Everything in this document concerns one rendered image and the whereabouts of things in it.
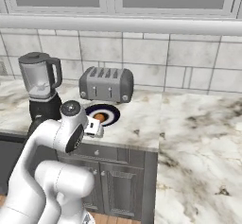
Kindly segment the grey drawer front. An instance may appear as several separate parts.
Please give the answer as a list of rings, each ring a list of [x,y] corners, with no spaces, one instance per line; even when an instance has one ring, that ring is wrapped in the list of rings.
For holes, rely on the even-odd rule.
[[[95,151],[99,150],[99,155],[95,155]],[[116,161],[117,151],[115,147],[110,146],[99,146],[99,145],[89,145],[81,144],[77,149],[73,151],[74,154],[78,156],[83,156],[93,159],[102,159],[106,161]]]

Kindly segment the grey four-slot toaster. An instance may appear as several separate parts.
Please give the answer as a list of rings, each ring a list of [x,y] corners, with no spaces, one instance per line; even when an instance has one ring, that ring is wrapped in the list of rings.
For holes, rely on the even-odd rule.
[[[129,103],[134,78],[129,69],[89,67],[78,81],[82,99]]]

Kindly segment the dark grey cupboard front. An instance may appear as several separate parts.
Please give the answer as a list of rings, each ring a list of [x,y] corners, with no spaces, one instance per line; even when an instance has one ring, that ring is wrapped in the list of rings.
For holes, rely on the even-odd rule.
[[[25,146],[26,137],[0,132],[0,195],[8,192],[9,176]]]

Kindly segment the grey cupboard door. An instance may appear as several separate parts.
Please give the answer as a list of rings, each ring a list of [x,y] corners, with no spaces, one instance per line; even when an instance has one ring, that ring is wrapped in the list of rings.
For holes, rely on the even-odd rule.
[[[105,171],[105,176],[101,176],[102,171]],[[120,164],[101,164],[100,177],[105,213],[140,220],[144,169]]]
[[[99,164],[95,161],[88,161],[85,159],[69,159],[64,157],[59,157],[59,161],[66,164],[72,164],[75,166],[81,166],[87,169],[93,174],[93,171],[96,170],[97,174],[94,175],[95,185],[91,194],[83,199],[84,206],[91,212],[102,212],[103,211],[103,200],[100,194],[101,192],[101,183],[99,176]]]

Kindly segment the black and clear blender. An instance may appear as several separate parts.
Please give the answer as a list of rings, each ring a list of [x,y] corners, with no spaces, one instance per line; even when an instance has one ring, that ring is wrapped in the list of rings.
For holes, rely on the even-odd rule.
[[[56,89],[62,84],[61,60],[46,53],[30,52],[18,61],[29,96],[31,119],[45,116],[60,120],[61,99]]]

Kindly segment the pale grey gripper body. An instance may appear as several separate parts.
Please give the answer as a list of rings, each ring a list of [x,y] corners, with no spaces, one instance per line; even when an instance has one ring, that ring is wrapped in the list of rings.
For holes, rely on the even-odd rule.
[[[104,134],[104,129],[99,121],[90,122],[85,129],[84,134],[93,138],[102,138]]]

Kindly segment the blue and white plate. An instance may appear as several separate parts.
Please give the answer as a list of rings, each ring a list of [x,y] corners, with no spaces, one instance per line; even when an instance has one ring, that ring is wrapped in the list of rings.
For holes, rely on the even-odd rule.
[[[120,111],[110,104],[95,104],[85,109],[86,114],[99,120],[103,127],[110,126],[120,118]]]

